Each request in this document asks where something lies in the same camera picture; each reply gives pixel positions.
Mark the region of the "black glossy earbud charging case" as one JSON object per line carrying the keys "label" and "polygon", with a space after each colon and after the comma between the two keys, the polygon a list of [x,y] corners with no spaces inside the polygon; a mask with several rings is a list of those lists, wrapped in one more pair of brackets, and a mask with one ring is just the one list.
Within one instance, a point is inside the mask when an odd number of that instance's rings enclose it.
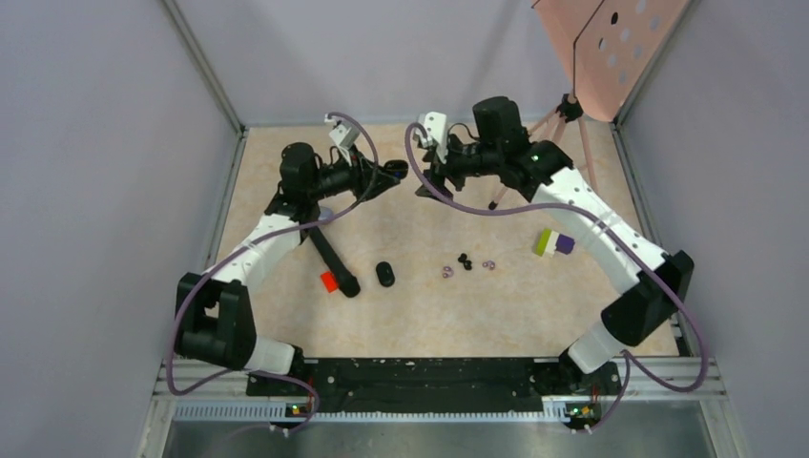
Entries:
{"label": "black glossy earbud charging case", "polygon": [[395,177],[398,180],[403,180],[408,175],[409,165],[406,160],[391,159],[382,166],[382,170],[389,176]]}

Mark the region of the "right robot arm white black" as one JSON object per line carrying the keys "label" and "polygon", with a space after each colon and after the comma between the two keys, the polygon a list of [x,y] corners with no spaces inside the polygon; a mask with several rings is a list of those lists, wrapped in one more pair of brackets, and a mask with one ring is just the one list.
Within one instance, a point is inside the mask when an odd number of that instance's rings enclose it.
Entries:
{"label": "right robot arm white black", "polygon": [[469,177],[496,176],[520,194],[527,205],[511,209],[475,209],[478,216],[500,217],[533,210],[548,212],[587,251],[608,276],[618,294],[600,319],[560,356],[559,379],[572,393],[584,393],[597,382],[598,370],[613,356],[636,347],[682,305],[694,271],[684,252],[667,253],[637,233],[596,194],[572,159],[550,140],[533,141],[517,104],[494,96],[473,107],[477,137],[462,142],[450,133],[445,114],[423,114],[405,130],[410,163],[411,142],[426,151],[429,167],[417,174],[417,194],[456,209],[445,184],[460,191]]}

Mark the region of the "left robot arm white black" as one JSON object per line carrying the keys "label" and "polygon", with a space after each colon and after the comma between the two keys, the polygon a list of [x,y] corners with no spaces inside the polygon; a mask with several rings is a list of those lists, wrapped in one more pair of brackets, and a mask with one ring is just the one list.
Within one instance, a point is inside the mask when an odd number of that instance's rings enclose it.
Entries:
{"label": "left robot arm white black", "polygon": [[343,192],[360,201],[373,199],[398,185],[407,172],[404,160],[379,164],[356,147],[324,163],[307,143],[287,145],[280,153],[277,191],[250,235],[219,264],[181,278],[174,352],[230,370],[267,372],[281,393],[300,391],[306,370],[294,361],[295,347],[258,336],[250,292],[285,255],[311,239],[324,262],[337,268],[338,280],[347,284],[350,295],[357,295],[357,281],[314,224],[321,215],[319,203]]}

